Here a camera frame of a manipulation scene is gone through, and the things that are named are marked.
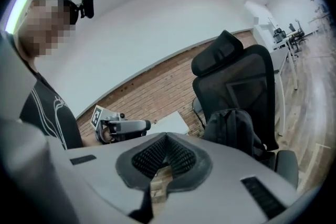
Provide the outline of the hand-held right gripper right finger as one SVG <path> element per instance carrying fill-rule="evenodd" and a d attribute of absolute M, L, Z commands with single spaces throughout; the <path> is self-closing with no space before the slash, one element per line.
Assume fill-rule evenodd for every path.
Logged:
<path fill-rule="evenodd" d="M 195 190 L 169 194 L 152 223 L 264 223 L 266 215 L 241 182 L 253 176 L 285 207 L 298 199 L 290 183 L 244 152 L 192 136 L 179 137 L 204 150 L 212 170 Z"/>

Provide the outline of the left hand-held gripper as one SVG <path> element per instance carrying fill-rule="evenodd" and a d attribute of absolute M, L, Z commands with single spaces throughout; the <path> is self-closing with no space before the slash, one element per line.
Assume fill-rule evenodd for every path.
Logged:
<path fill-rule="evenodd" d="M 96 139 L 102 144 L 109 144 L 111 141 L 103 136 L 104 125 L 108 126 L 110 133 L 116 136 L 144 136 L 151 128 L 151 122 L 148 120 L 125 120 L 123 113 L 113 112 L 99 105 L 94 109 L 90 124 Z"/>

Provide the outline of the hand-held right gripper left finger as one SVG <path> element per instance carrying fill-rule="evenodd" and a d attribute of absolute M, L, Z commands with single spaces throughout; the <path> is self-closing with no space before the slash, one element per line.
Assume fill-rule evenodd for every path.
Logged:
<path fill-rule="evenodd" d="M 167 177 L 159 175 L 146 184 L 149 192 L 129 188 L 116 170 L 118 157 L 154 138 L 133 140 L 65 151 L 55 138 L 47 139 L 59 179 L 80 218 L 126 218 L 141 208 L 144 200 L 154 216 L 162 213 Z"/>

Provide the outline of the person's left hand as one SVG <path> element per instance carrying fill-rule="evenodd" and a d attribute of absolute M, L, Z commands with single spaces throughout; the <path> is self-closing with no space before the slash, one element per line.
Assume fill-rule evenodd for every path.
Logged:
<path fill-rule="evenodd" d="M 110 130 L 107 126 L 102 130 L 101 137 L 103 141 L 108 144 L 114 141 L 114 137 L 110 134 Z"/>

